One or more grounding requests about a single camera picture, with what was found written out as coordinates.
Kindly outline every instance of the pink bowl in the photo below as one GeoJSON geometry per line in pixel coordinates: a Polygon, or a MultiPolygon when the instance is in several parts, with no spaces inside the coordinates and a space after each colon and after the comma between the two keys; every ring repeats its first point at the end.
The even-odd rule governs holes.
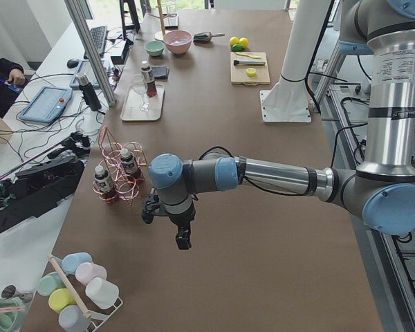
{"type": "Polygon", "coordinates": [[[163,42],[173,54],[184,54],[191,47],[192,35],[184,30],[173,30],[163,36],[163,42]]]}

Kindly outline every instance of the person's hand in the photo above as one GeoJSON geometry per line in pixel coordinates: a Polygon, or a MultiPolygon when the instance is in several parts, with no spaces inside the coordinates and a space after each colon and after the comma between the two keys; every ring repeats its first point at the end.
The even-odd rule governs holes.
{"type": "Polygon", "coordinates": [[[25,75],[23,75],[23,73],[19,69],[14,68],[9,73],[9,78],[8,78],[9,83],[14,83],[14,85],[19,86],[19,85],[25,84],[25,81],[26,81],[25,75]]]}

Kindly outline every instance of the wooden cutting board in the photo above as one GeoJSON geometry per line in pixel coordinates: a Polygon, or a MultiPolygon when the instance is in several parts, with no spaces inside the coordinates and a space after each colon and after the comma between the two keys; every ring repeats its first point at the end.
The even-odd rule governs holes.
{"type": "Polygon", "coordinates": [[[261,59],[251,59],[243,55],[237,55],[235,52],[230,53],[230,81],[232,84],[259,85],[270,84],[268,60],[265,52],[245,52],[252,55],[259,55],[261,59]],[[249,77],[246,75],[246,69],[252,66],[234,66],[234,60],[241,61],[264,61],[264,66],[254,66],[257,75],[249,77]]]}

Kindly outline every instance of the computer mouse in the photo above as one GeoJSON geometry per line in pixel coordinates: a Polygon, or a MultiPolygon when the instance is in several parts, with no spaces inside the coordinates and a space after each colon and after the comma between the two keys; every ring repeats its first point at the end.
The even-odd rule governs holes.
{"type": "Polygon", "coordinates": [[[79,62],[79,59],[69,59],[66,65],[68,66],[68,68],[75,68],[76,66],[78,66],[79,62]]]}

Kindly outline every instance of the blue pen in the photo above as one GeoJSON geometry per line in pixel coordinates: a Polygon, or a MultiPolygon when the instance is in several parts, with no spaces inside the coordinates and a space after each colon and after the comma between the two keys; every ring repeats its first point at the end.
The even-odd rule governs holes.
{"type": "Polygon", "coordinates": [[[0,78],[0,83],[5,84],[11,91],[13,91],[15,93],[21,93],[22,89],[15,86],[14,83],[9,83],[9,82],[5,81],[3,78],[0,78]]]}

